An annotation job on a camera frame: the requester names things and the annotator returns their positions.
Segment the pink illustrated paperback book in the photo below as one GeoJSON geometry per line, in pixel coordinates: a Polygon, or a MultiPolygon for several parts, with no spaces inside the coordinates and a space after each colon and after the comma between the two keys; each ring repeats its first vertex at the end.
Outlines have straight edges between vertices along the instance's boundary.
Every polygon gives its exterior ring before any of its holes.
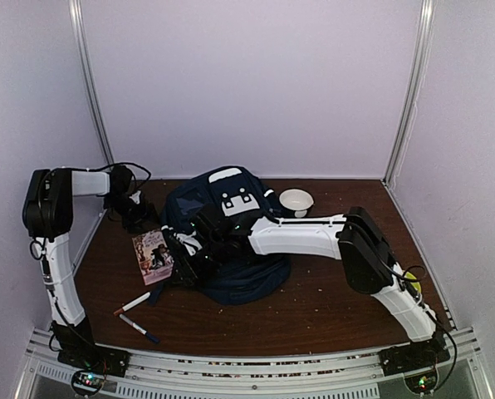
{"type": "Polygon", "coordinates": [[[160,229],[135,236],[132,244],[145,286],[162,282],[173,275],[174,258],[160,229]]]}

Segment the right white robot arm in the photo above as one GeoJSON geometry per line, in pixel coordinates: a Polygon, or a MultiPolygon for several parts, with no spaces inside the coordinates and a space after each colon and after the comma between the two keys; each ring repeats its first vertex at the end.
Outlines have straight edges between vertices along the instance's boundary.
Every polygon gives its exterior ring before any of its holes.
{"type": "Polygon", "coordinates": [[[342,262],[346,281],[357,293],[376,298],[413,342],[407,358],[424,367],[439,354],[439,322],[415,288],[369,214],[355,207],[322,218],[278,218],[263,209],[224,214],[205,205],[179,229],[167,223],[165,238],[178,250],[179,264],[192,283],[208,282],[225,264],[254,256],[307,254],[342,262]]]}

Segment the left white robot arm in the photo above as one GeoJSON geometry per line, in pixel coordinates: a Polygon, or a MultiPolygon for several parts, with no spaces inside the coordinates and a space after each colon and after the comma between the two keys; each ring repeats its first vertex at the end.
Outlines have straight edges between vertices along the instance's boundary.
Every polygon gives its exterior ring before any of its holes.
{"type": "Polygon", "coordinates": [[[96,367],[101,352],[76,291],[70,258],[74,199],[100,198],[104,210],[120,216],[126,232],[144,233],[159,224],[159,216],[141,191],[143,183],[135,181],[132,166],[140,168],[131,162],[118,162],[96,169],[34,170],[22,208],[22,222],[31,239],[30,253],[41,265],[56,339],[84,369],[96,367]]]}

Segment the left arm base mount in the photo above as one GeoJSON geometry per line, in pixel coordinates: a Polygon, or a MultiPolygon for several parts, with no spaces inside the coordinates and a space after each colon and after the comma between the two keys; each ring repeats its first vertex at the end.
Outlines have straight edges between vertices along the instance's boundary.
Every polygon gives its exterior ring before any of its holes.
{"type": "Polygon", "coordinates": [[[125,376],[130,360],[127,351],[94,343],[89,328],[52,322],[51,331],[49,348],[56,352],[59,363],[75,368],[70,385],[78,397],[90,398],[98,394],[108,376],[125,376]]]}

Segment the navy blue student backpack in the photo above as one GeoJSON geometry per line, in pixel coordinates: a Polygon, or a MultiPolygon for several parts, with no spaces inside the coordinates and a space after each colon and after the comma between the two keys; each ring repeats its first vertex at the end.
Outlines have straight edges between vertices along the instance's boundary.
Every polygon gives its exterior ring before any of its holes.
{"type": "Polygon", "coordinates": [[[205,205],[213,205],[232,220],[228,240],[239,242],[239,255],[223,264],[217,273],[194,287],[174,285],[170,278],[152,292],[151,303],[168,286],[193,289],[221,305],[242,305],[266,297],[284,283],[291,272],[285,254],[258,255],[248,242],[255,221],[262,216],[281,218],[283,207],[273,189],[249,170],[227,165],[187,180],[167,196],[160,212],[160,229],[170,253],[175,233],[190,234],[189,219],[205,205]]]}

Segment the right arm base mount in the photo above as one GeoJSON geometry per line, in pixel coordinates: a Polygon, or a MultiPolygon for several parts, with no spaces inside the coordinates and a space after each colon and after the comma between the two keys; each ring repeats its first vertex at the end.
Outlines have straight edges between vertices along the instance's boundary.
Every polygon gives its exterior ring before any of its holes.
{"type": "Polygon", "coordinates": [[[444,336],[436,332],[427,341],[393,346],[378,353],[384,376],[404,375],[407,389],[420,396],[439,387],[438,365],[450,359],[444,336]]]}

